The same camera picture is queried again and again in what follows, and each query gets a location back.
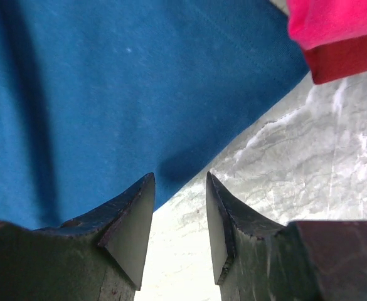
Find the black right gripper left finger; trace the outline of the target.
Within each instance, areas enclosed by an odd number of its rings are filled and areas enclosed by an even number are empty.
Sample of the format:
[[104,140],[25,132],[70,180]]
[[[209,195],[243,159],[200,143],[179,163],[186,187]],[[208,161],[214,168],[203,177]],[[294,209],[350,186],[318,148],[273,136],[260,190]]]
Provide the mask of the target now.
[[133,300],[141,289],[155,177],[56,228],[0,221],[0,300]]

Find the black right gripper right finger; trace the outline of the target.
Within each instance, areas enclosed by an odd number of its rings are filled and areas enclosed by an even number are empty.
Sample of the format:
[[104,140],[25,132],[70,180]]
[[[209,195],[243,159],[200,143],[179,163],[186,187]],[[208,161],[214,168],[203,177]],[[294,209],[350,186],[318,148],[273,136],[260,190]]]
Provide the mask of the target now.
[[283,226],[206,177],[215,283],[223,300],[367,300],[367,221]]

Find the blue t shirt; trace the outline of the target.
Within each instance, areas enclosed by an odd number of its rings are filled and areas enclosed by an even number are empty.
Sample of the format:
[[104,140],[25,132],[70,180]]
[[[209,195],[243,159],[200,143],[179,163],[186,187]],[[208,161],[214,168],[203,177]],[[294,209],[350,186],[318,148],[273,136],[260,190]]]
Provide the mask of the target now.
[[307,71],[269,1],[0,1],[0,219],[162,206]]

